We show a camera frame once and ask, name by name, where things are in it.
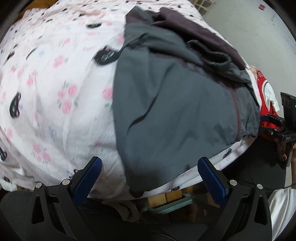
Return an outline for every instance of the dark purple cloth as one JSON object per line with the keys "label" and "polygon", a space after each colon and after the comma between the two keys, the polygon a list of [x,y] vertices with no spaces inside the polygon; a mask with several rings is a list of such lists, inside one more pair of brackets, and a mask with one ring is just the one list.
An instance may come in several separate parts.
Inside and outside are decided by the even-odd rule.
{"label": "dark purple cloth", "polygon": [[209,50],[226,53],[231,57],[232,62],[240,69],[244,70],[246,65],[238,52],[224,40],[216,36],[206,28],[184,18],[180,13],[162,7],[158,13],[150,12],[151,18],[142,16],[139,12],[130,11],[126,15],[126,23],[145,23],[169,29],[177,33],[185,43],[190,40],[198,40]]}

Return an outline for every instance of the white sleeve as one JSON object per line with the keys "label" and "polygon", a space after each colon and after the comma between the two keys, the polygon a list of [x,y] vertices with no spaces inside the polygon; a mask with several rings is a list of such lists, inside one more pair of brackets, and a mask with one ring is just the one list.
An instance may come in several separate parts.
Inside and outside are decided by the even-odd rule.
{"label": "white sleeve", "polygon": [[296,210],[296,189],[286,188],[275,190],[268,199],[271,224],[272,241],[286,227]]}
{"label": "white sleeve", "polygon": [[271,87],[271,85],[270,85],[269,82],[267,82],[264,85],[263,94],[264,94],[264,99],[265,99],[265,103],[266,103],[267,108],[269,109],[270,103],[271,103],[274,111],[275,112],[278,112],[280,110],[279,109],[279,104],[278,104],[278,102],[276,100],[276,96],[274,94],[274,90],[272,89],[272,87]]}

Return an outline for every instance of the black cable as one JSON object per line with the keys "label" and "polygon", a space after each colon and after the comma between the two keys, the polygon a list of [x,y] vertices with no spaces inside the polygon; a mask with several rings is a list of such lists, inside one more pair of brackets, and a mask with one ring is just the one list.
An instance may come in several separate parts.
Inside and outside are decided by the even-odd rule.
{"label": "black cable", "polygon": [[168,236],[168,235],[162,234],[162,233],[154,233],[154,232],[151,232],[151,234],[152,234],[152,235],[154,234],[154,235],[163,236],[163,237],[166,237],[166,238],[168,238],[168,239],[170,239],[170,240],[177,241],[176,239],[174,239],[174,238],[172,238],[172,237],[170,237],[170,236]]}
{"label": "black cable", "polygon": [[[253,177],[252,177],[252,168],[253,168],[254,164],[255,163],[252,164],[251,169],[250,169],[250,178],[251,178],[251,181],[253,182],[253,184],[257,185],[257,183],[254,182]],[[296,183],[293,183],[293,184],[291,184],[290,186],[287,186],[287,187],[283,187],[282,189],[289,188],[289,187],[292,187],[294,185],[296,185]],[[266,189],[266,190],[270,190],[270,191],[275,191],[275,190],[281,189],[281,188],[270,189],[270,188],[265,188],[265,187],[263,187],[263,188]]]}

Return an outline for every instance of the person's hand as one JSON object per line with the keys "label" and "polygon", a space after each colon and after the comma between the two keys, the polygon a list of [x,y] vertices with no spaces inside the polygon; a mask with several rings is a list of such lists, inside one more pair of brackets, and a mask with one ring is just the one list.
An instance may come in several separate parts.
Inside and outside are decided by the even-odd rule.
{"label": "person's hand", "polygon": [[293,145],[293,153],[292,153],[291,163],[296,163],[296,144]]}
{"label": "person's hand", "polygon": [[278,153],[279,159],[281,161],[287,160],[287,154],[286,154],[287,143],[280,143],[277,138],[275,138],[274,141],[276,143],[276,148],[277,148],[277,153]]}
{"label": "person's hand", "polygon": [[280,143],[278,139],[274,139],[274,141],[276,142],[279,159],[281,161],[287,160],[292,148],[293,152],[292,152],[291,163],[296,163],[296,143],[291,148],[287,149],[286,143]]}

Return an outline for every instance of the bed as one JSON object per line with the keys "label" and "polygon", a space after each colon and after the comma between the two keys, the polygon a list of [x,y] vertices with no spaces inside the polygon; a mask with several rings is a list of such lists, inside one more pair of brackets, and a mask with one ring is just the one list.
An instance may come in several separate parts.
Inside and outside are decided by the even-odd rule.
{"label": "bed", "polygon": [[[122,47],[125,15],[134,6],[154,12],[174,9],[226,41],[187,0],[60,0],[48,9],[27,10],[0,44],[0,148],[7,154],[0,160],[0,183],[5,189],[34,189],[37,182],[57,185],[99,156],[103,171],[90,196],[134,199],[116,149],[115,67],[94,69],[90,64],[104,46]],[[261,106],[255,77],[246,66]],[[221,170],[254,140],[244,137],[210,160]],[[195,166],[141,197],[201,181]]]}

